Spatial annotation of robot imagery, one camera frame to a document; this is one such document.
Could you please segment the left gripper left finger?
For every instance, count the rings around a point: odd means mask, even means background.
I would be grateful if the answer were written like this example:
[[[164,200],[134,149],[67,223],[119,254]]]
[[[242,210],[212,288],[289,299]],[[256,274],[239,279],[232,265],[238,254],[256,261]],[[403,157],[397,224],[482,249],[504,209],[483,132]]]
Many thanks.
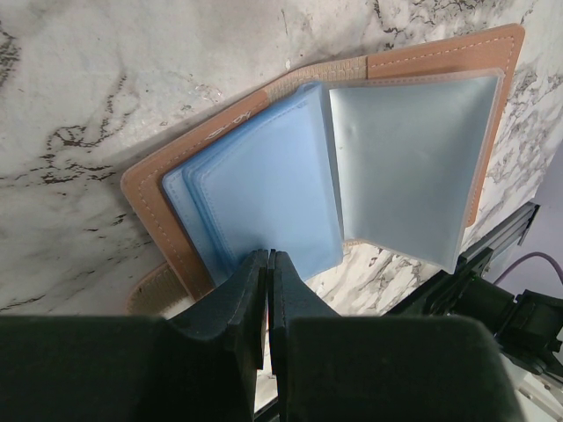
[[[5,316],[4,421],[251,421],[268,254],[184,312]]]

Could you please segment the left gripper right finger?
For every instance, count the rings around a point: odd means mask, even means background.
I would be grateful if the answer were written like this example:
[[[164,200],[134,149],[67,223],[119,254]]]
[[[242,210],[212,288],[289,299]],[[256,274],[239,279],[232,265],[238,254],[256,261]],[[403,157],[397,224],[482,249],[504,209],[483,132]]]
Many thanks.
[[[340,316],[289,255],[268,262],[284,421],[522,421],[492,336],[458,316]]]

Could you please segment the tan leather card holder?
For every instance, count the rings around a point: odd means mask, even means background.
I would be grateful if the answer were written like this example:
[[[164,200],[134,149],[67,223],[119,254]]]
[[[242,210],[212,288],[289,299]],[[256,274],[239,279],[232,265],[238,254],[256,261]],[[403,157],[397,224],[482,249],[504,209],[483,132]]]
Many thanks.
[[[453,273],[521,25],[289,72],[133,165],[121,189],[186,290],[255,250],[307,280],[371,244]]]

